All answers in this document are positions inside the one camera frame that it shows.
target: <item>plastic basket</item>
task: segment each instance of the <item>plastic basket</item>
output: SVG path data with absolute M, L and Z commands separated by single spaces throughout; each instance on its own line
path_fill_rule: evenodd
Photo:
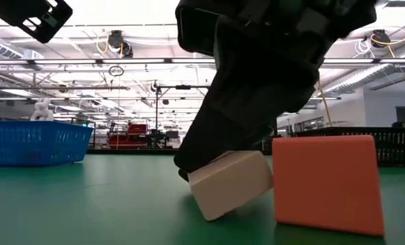
M 0 121 L 0 166 L 82 161 L 92 128 L 51 121 Z
M 378 165 L 405 165 L 405 128 L 329 127 L 297 132 L 295 135 L 298 137 L 372 135 L 376 145 Z

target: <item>beige foam block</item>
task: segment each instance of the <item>beige foam block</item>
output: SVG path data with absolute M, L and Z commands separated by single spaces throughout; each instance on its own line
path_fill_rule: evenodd
M 194 171 L 189 183 L 204 218 L 213 221 L 273 188 L 272 178 L 263 154 L 245 150 Z

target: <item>red machine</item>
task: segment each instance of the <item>red machine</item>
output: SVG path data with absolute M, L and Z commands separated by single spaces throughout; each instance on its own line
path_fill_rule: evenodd
M 148 125 L 129 125 L 127 132 L 112 132 L 108 138 L 108 146 L 111 149 L 137 149 L 147 148 Z

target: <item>person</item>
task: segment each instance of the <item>person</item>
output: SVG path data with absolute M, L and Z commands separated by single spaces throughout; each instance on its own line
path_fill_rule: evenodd
M 393 122 L 391 127 L 405 127 L 405 122 Z

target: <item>blue plastic basket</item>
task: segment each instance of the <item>blue plastic basket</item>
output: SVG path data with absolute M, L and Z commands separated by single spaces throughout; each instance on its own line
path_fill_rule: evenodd
M 92 128 L 50 121 L 0 121 L 0 166 L 82 161 Z

